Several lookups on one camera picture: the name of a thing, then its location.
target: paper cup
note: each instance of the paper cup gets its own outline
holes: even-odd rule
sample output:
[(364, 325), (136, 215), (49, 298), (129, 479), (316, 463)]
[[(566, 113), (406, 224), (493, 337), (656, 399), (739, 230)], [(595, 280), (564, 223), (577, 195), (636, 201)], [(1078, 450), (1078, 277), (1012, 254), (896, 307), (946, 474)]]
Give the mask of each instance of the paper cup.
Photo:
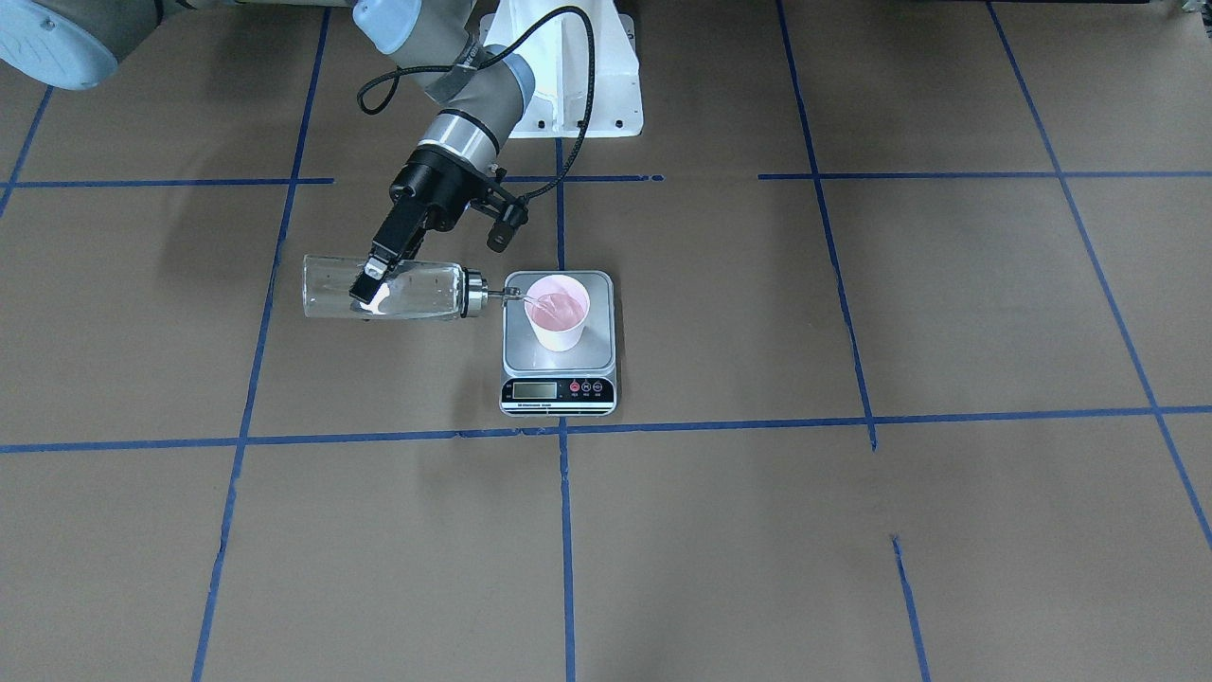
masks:
[[(589, 319), (589, 291), (585, 290), (584, 283), (566, 274), (549, 274), (531, 283), (531, 287), (526, 290), (526, 294), (531, 298), (539, 298), (548, 293), (570, 296), (583, 310), (581, 319), (572, 326), (558, 323), (530, 300), (525, 303), (526, 319), (530, 320), (531, 328), (534, 329), (534, 336), (538, 337), (538, 343), (544, 349), (556, 353), (567, 351), (577, 345), (581, 340), (581, 333), (585, 329), (585, 320)], [(550, 326), (564, 326), (564, 328), (549, 328)]]

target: digital kitchen scale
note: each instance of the digital kitchen scale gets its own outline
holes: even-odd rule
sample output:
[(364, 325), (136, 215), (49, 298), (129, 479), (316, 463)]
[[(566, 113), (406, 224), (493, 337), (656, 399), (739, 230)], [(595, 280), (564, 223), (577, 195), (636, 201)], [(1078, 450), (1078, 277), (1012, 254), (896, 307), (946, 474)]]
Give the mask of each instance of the digital kitchen scale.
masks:
[(538, 343), (524, 300), (505, 303), (501, 412), (514, 415), (600, 417), (618, 407), (614, 356), (614, 283), (600, 270), (525, 270), (505, 277), (522, 293), (549, 274), (566, 274), (589, 291), (589, 319), (572, 349), (548, 351)]

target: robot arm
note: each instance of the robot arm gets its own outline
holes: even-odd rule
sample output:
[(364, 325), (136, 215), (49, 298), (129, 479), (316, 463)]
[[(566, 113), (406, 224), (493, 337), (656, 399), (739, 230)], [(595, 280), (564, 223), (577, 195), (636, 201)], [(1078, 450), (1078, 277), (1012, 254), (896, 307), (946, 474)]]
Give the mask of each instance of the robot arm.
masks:
[[(56, 87), (85, 90), (112, 75), (166, 17), (234, 0), (5, 0), (0, 57)], [(391, 184), (379, 227), (350, 296), (368, 303), (384, 276), (416, 256), (430, 229), (448, 230), (468, 206), (494, 218), (488, 246), (502, 251), (527, 219), (526, 196), (501, 187), (502, 143), (521, 119), (534, 75), (521, 56), (499, 57), (465, 30), (474, 0), (261, 0), (353, 6), (354, 21), (442, 109)], [(564, 8), (577, 12), (581, 10)], [(434, 64), (440, 69), (424, 68)]]

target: blue tape line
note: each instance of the blue tape line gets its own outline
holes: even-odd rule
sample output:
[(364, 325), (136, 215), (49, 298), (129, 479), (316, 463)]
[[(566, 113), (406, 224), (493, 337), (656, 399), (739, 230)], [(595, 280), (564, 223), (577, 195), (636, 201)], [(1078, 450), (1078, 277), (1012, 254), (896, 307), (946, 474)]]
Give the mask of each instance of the blue tape line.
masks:
[(319, 443), (388, 443), (396, 441), (453, 441), (456, 439), (510, 439), (553, 436), (555, 429), (480, 429), (465, 431), (399, 431), (378, 434), (324, 434), (318, 436), (250, 436), (250, 446), (310, 446)]
[(554, 174), (511, 174), (507, 177), (505, 182), (551, 182), (555, 179)]
[(930, 682), (930, 664), (926, 661), (926, 643), (921, 637), (921, 623), (917, 620), (917, 604), (913, 600), (913, 588), (905, 573), (904, 557), (901, 555), (901, 537), (892, 537), (892, 551), (897, 555), (897, 573), (901, 574), (901, 592), (905, 597), (905, 612), (909, 614), (909, 629), (913, 631), (913, 646), (917, 652), (917, 670), (921, 682)]
[(1212, 177), (1212, 171), (1064, 171), (1065, 177)]
[(1036, 411), (1023, 413), (957, 413), (877, 417), (876, 424), (955, 424), (970, 422), (1028, 422), (1047, 419), (1105, 419), (1115, 417), (1149, 417), (1153, 408), (1105, 408), (1094, 411)]
[(332, 184), (332, 177), (229, 177), (216, 179), (65, 179), (18, 182), (22, 189), (74, 187), (244, 187), (250, 184)]
[(21, 153), (17, 154), (17, 162), (12, 166), (12, 173), (8, 176), (8, 185), (5, 187), (4, 194), (0, 195), (0, 217), (4, 217), (5, 208), (8, 207), (8, 199), (12, 197), (12, 190), (17, 184), (17, 179), (21, 178), (21, 170), (25, 167), (25, 159), (29, 157), (29, 148), (34, 145), (34, 136), (38, 134), (38, 126), (42, 124), (42, 115), (46, 114), (46, 105), (51, 103), (51, 94), (55, 92), (55, 87), (47, 85), (46, 92), (42, 93), (42, 101), (38, 104), (38, 110), (34, 111), (34, 120), (29, 124), (29, 132), (25, 133), (25, 141), (21, 144)]
[(811, 172), (760, 172), (758, 179), (816, 179)]
[(568, 486), (568, 420), (560, 418), (560, 499), (564, 538), (564, 674), (577, 682), (577, 629), (572, 581), (572, 497)]
[(85, 453), (92, 451), (164, 451), (170, 448), (224, 448), (236, 439), (165, 439), (161, 441), (80, 441), (76, 443), (22, 443), (0, 446), (0, 454)]
[[(555, 141), (561, 147), (564, 145), (564, 141), (559, 137)], [(505, 182), (551, 182), (556, 177), (555, 174), (511, 174), (505, 178)], [(568, 174), (565, 176), (564, 182), (647, 182), (650, 179), (661, 182), (664, 178), (663, 174)]]
[(565, 182), (647, 182), (653, 179), (647, 174), (570, 174)]
[(269, 283), (265, 287), (265, 303), (261, 314), (261, 331), (257, 336), (257, 350), (252, 359), (252, 371), (248, 377), (248, 396), (245, 402), (244, 417), (240, 422), (240, 439), (235, 448), (235, 457), (231, 462), (231, 477), (228, 481), (227, 502), (223, 505), (223, 523), (219, 528), (219, 549), (215, 555), (215, 564), (211, 568), (211, 583), (206, 595), (206, 609), (202, 614), (202, 626), (198, 636), (198, 651), (194, 654), (194, 670), (191, 682), (201, 682), (202, 669), (206, 664), (206, 651), (210, 644), (211, 626), (215, 620), (215, 606), (218, 602), (219, 584), (223, 579), (223, 562), (227, 558), (228, 538), (231, 533), (231, 518), (235, 515), (236, 482), (244, 469), (244, 454), (248, 439), (248, 429), (252, 424), (252, 408), (257, 399), (257, 383), (261, 378), (261, 366), (265, 355), (265, 338), (269, 334), (269, 319), (274, 309), (274, 283), (278, 279), (278, 268), (282, 259), (282, 243), (286, 241), (286, 231), (290, 228), (291, 212), (295, 207), (295, 194), (298, 188), (297, 180), (299, 168), (303, 164), (303, 150), (307, 147), (308, 126), (311, 120), (311, 107), (315, 103), (315, 90), (320, 80), (320, 64), (324, 62), (324, 47), (328, 36), (328, 18), (331, 7), (324, 10), (324, 19), (320, 23), (320, 39), (316, 44), (315, 62), (311, 65), (311, 81), (308, 86), (307, 102), (303, 105), (303, 120), (299, 122), (298, 143), (295, 145), (295, 165), (291, 170), (291, 184), (286, 191), (286, 205), (282, 208), (282, 222), (278, 228), (278, 243), (274, 247), (274, 263), (269, 270)]
[(985, 8), (989, 10), (989, 17), (993, 19), (994, 27), (997, 29), (997, 36), (1001, 39), (1002, 47), (1006, 50), (1006, 57), (1010, 58), (1010, 65), (1014, 70), (1014, 78), (1018, 79), (1018, 86), (1023, 91), (1023, 97), (1027, 99), (1028, 108), (1031, 110), (1031, 118), (1035, 119), (1035, 126), (1040, 131), (1040, 138), (1044, 139), (1044, 148), (1047, 149), (1048, 157), (1052, 160), (1052, 167), (1056, 170), (1057, 178), (1060, 180), (1060, 188), (1064, 190), (1065, 201), (1069, 204), (1069, 211), (1073, 212), (1073, 219), (1077, 224), (1077, 231), (1081, 234), (1082, 243), (1086, 246), (1086, 253), (1090, 256), (1090, 263), (1094, 268), (1094, 274), (1098, 276), (1098, 283), (1102, 286), (1103, 294), (1107, 297), (1107, 304), (1110, 305), (1111, 315), (1115, 317), (1115, 323), (1120, 328), (1120, 336), (1124, 338), (1124, 345), (1127, 348), (1128, 356), (1132, 359), (1132, 367), (1136, 368), (1137, 378), (1140, 380), (1140, 388), (1144, 390), (1145, 399), (1149, 401), (1149, 407), (1156, 418), (1157, 429), (1161, 430), (1162, 439), (1166, 442), (1166, 448), (1170, 451), (1170, 458), (1173, 460), (1174, 469), (1178, 472), (1178, 478), (1182, 482), (1183, 488), (1187, 491), (1187, 499), (1190, 502), (1191, 511), (1195, 512), (1195, 518), (1199, 521), (1200, 529), (1204, 532), (1204, 540), (1208, 549), (1212, 550), (1212, 527), (1208, 525), (1207, 516), (1204, 514), (1204, 506), (1200, 504), (1199, 495), (1195, 493), (1190, 477), (1187, 475), (1187, 466), (1183, 464), (1183, 458), (1178, 454), (1178, 448), (1174, 446), (1173, 439), (1171, 439), (1170, 428), (1166, 425), (1166, 418), (1162, 414), (1161, 407), (1157, 405), (1157, 399), (1153, 392), (1153, 386), (1149, 384), (1149, 378), (1145, 376), (1140, 356), (1137, 354), (1136, 345), (1132, 343), (1132, 336), (1128, 333), (1127, 322), (1125, 322), (1124, 314), (1120, 311), (1120, 306), (1115, 302), (1115, 294), (1111, 292), (1111, 285), (1107, 280), (1107, 274), (1103, 271), (1103, 265), (1098, 260), (1098, 254), (1094, 252), (1094, 243), (1090, 239), (1090, 231), (1086, 229), (1086, 222), (1081, 217), (1081, 211), (1077, 210), (1077, 201), (1074, 199), (1073, 190), (1069, 188), (1069, 180), (1060, 170), (1060, 160), (1057, 157), (1056, 149), (1052, 147), (1048, 131), (1044, 127), (1044, 119), (1040, 118), (1040, 111), (1035, 107), (1035, 99), (1031, 97), (1031, 92), (1027, 87), (1027, 80), (1023, 78), (1023, 71), (1018, 68), (1018, 61), (1014, 58), (1014, 51), (1010, 47), (1010, 39), (1006, 38), (1006, 31), (1001, 25), (1001, 21), (997, 18), (997, 11), (994, 10), (993, 2), (985, 2)]
[(962, 179), (1031, 177), (1212, 177), (1212, 171), (760, 172), (758, 179)]
[(875, 432), (875, 419), (871, 414), (871, 399), (867, 392), (867, 378), (863, 373), (863, 359), (858, 353), (858, 336), (854, 333), (854, 320), (850, 314), (850, 302), (846, 298), (846, 282), (841, 275), (841, 260), (837, 258), (837, 245), (834, 242), (833, 225), (829, 220), (829, 207), (825, 205), (824, 184), (821, 182), (821, 168), (817, 165), (817, 151), (812, 144), (812, 130), (808, 127), (808, 113), (804, 104), (804, 92), (800, 91), (800, 71), (795, 67), (795, 55), (791, 51), (791, 36), (787, 30), (787, 12), (783, 10), (783, 0), (774, 0), (778, 8), (778, 25), (783, 31), (783, 48), (787, 51), (787, 65), (791, 71), (791, 88), (795, 91), (795, 105), (800, 110), (800, 126), (804, 130), (804, 145), (808, 151), (808, 166), (812, 168), (813, 185), (817, 190), (817, 207), (821, 210), (821, 224), (825, 230), (825, 243), (829, 246), (829, 262), (834, 268), (834, 276), (837, 280), (837, 299), (841, 303), (841, 315), (846, 321), (846, 331), (850, 333), (850, 351), (854, 359), (854, 379), (858, 382), (858, 396), (863, 401), (863, 415), (867, 419), (867, 435), (871, 441), (871, 449), (880, 446), (879, 436)]
[(1157, 420), (1157, 429), (1161, 430), (1161, 437), (1166, 442), (1166, 449), (1170, 451), (1170, 460), (1174, 463), (1178, 481), (1182, 482), (1183, 489), (1187, 492), (1187, 502), (1191, 504), (1191, 511), (1195, 512), (1195, 521), (1199, 522), (1200, 531), (1204, 532), (1204, 541), (1212, 550), (1212, 526), (1208, 525), (1208, 517), (1204, 514), (1204, 505), (1200, 504), (1200, 497), (1195, 492), (1195, 486), (1191, 485), (1191, 477), (1187, 474), (1187, 465), (1183, 464), (1183, 458), (1178, 454), (1178, 446), (1174, 445), (1174, 439), (1170, 435), (1170, 425), (1166, 424), (1166, 418), (1162, 417), (1161, 411), (1157, 411), (1157, 414), (1154, 417)]
[(1212, 414), (1212, 406), (1177, 406), (1159, 408), (1161, 414)]
[(1050, 171), (948, 171), (948, 172), (764, 172), (758, 179), (964, 179), (1056, 177)]
[(659, 434), (670, 431), (744, 431), (751, 429), (816, 429), (822, 426), (864, 426), (865, 418), (778, 419), (754, 422), (686, 422), (659, 424), (599, 424), (570, 426), (568, 434)]
[[(1212, 414), (1212, 406), (1172, 406), (1159, 408), (1167, 415), (1204, 415)], [(1035, 411), (1005, 413), (951, 413), (919, 415), (876, 417), (877, 425), (897, 424), (956, 424), (973, 422), (1031, 422), (1031, 420), (1071, 420), (1071, 419), (1110, 419), (1124, 417), (1149, 417), (1151, 408), (1098, 408), (1086, 411)], [(653, 424), (601, 424), (567, 428), (568, 434), (642, 434), (678, 431), (745, 431), (773, 429), (819, 429), (830, 426), (863, 426), (867, 420), (853, 418), (821, 419), (784, 419), (784, 420), (736, 420), (736, 422), (692, 422), (692, 423), (653, 423)], [(242, 442), (247, 446), (308, 446), (322, 443), (379, 443), (395, 441), (450, 441), (456, 439), (511, 439), (515, 436), (555, 436), (556, 428), (536, 426), (524, 429), (473, 429), (452, 431), (395, 431), (375, 434), (319, 434), (295, 436), (248, 436)], [(241, 442), (240, 439), (181, 439), (164, 441), (87, 441), (75, 443), (17, 443), (0, 445), (0, 454), (21, 453), (73, 453), (88, 451), (143, 451), (165, 448), (211, 448), (230, 447)]]
[(965, 179), (1056, 177), (1048, 171), (823, 172), (821, 179)]
[[(555, 138), (555, 171), (564, 167), (564, 139)], [(555, 185), (555, 262), (558, 269), (565, 268), (564, 262), (564, 182)]]

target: black cable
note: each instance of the black cable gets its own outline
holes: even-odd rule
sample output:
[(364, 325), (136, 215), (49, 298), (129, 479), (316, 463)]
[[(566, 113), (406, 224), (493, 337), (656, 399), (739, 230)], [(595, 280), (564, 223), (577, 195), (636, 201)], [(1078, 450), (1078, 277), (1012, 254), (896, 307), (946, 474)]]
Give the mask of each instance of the black cable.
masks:
[[(564, 182), (564, 178), (568, 174), (568, 171), (572, 170), (573, 161), (577, 160), (577, 154), (581, 153), (581, 145), (585, 141), (585, 133), (589, 131), (589, 119), (590, 119), (590, 116), (593, 116), (593, 113), (594, 113), (594, 80), (595, 80), (595, 76), (596, 76), (596, 64), (598, 64), (598, 56), (596, 56), (596, 52), (594, 50), (594, 24), (589, 19), (589, 15), (587, 15), (584, 12), (584, 10), (582, 10), (581, 7), (574, 7), (572, 5), (565, 5), (564, 7), (556, 7), (555, 10), (551, 10), (550, 12), (548, 12), (547, 15), (544, 15), (541, 19), (538, 19), (537, 22), (534, 22), (525, 31), (522, 31), (522, 34), (518, 36), (518, 40), (514, 40), (511, 44), (509, 44), (508, 47), (505, 47), (504, 50), (502, 50), (497, 55), (493, 55), (491, 58), (484, 61), (481, 64), (479, 64), (476, 67), (476, 70), (480, 70), (480, 69), (486, 69), (486, 68), (488, 68), (488, 67), (491, 67), (491, 65), (501, 62), (502, 59), (504, 59), (509, 55), (513, 55), (514, 51), (518, 50), (518, 47), (521, 46), (522, 42), (525, 42), (531, 35), (534, 34), (534, 31), (537, 31), (538, 29), (543, 28), (543, 24), (545, 24), (547, 22), (554, 19), (555, 17), (559, 17), (560, 15), (570, 15), (570, 13), (571, 15), (577, 15), (577, 17), (581, 18), (581, 22), (583, 24), (585, 24), (585, 39), (589, 42), (589, 84), (585, 87), (585, 114), (584, 114), (584, 118), (582, 118), (579, 121), (577, 121), (577, 127), (579, 128), (578, 132), (577, 132), (577, 141), (572, 144), (572, 150), (568, 151), (568, 157), (564, 162), (564, 167), (560, 168), (559, 174), (556, 174), (555, 179), (548, 182), (543, 187), (541, 187), (541, 188), (538, 188), (538, 189), (536, 189), (533, 191), (527, 191), (526, 194), (522, 194), (521, 196), (519, 196), (518, 197), (518, 202), (520, 202), (522, 205), (525, 205), (527, 201), (530, 201), (531, 199), (533, 199), (536, 196), (541, 196), (543, 194), (547, 194), (551, 189), (555, 189), (555, 187), (558, 184), (560, 184), (561, 182)], [(383, 75), (372, 78), (371, 80), (366, 81), (366, 85), (362, 85), (358, 90), (358, 107), (365, 114), (368, 114), (368, 115), (378, 114), (379, 111), (382, 111), (383, 109), (385, 109), (387, 105), (391, 102), (391, 98), (395, 97), (395, 91), (396, 91), (396, 88), (400, 87), (400, 79), (402, 76), (406, 76), (406, 75), (410, 75), (410, 74), (416, 74), (416, 73), (446, 73), (446, 71), (450, 71), (453, 68), (454, 68), (453, 64), (445, 65), (445, 67), (442, 67), (442, 65), (410, 67), (410, 68), (406, 68), (406, 69), (395, 69), (395, 70), (388, 71), (388, 73), (385, 73)], [(383, 101), (379, 102), (379, 104), (377, 107), (373, 107), (373, 108), (367, 107), (366, 105), (366, 93), (370, 92), (371, 90), (373, 90), (375, 87), (377, 87), (377, 86), (379, 86), (379, 85), (389, 81), (389, 80), (391, 81), (391, 87), (390, 87), (390, 90), (388, 90), (387, 96), (383, 97)]]
[[(542, 25), (542, 22), (545, 22), (549, 18), (561, 15), (564, 12), (571, 12), (581, 17), (582, 23), (585, 24), (585, 39), (589, 41), (589, 82), (585, 87), (585, 115), (579, 121), (577, 121), (577, 127), (581, 130), (577, 131), (577, 141), (572, 143), (572, 150), (568, 151), (568, 159), (564, 162), (564, 167), (560, 168), (560, 173), (555, 176), (555, 179), (548, 182), (543, 187), (539, 187), (533, 191), (527, 191), (526, 194), (522, 194), (519, 197), (522, 201), (522, 204), (530, 201), (536, 196), (542, 196), (543, 194), (547, 194), (548, 191), (555, 189), (558, 184), (564, 182), (564, 178), (568, 174), (568, 171), (572, 170), (573, 161), (577, 160), (577, 154), (581, 153), (581, 145), (585, 142), (585, 133), (589, 132), (589, 119), (594, 114), (594, 80), (596, 76), (596, 64), (598, 64), (598, 56), (594, 52), (594, 24), (593, 22), (589, 21), (589, 15), (582, 11), (581, 7), (573, 7), (570, 5), (566, 7), (559, 7), (556, 10), (553, 10), (545, 17), (539, 19), (539, 23), (526, 29), (526, 33), (524, 33), (521, 38), (519, 38), (516, 41), (514, 41), (514, 45), (511, 47), (516, 47), (518, 45), (521, 44), (522, 40), (525, 40), (532, 33), (538, 30), (538, 27)], [(503, 55), (508, 53), (509, 51), (510, 51), (509, 47), (507, 47), (505, 52), (498, 55), (498, 57), (504, 58)]]
[[(400, 87), (401, 78), (415, 73), (446, 73), (452, 68), (454, 67), (453, 65), (410, 67), (407, 69), (395, 69), (383, 75), (377, 75), (367, 80), (365, 85), (358, 88), (358, 108), (361, 109), (364, 114), (373, 116), (375, 114), (378, 114), (379, 111), (385, 109), (387, 105), (391, 103), (391, 98), (395, 97), (396, 88)], [(377, 107), (373, 108), (367, 107), (366, 93), (389, 80), (391, 81), (391, 88), (387, 91), (387, 94), (383, 97), (383, 101), (379, 102)]]

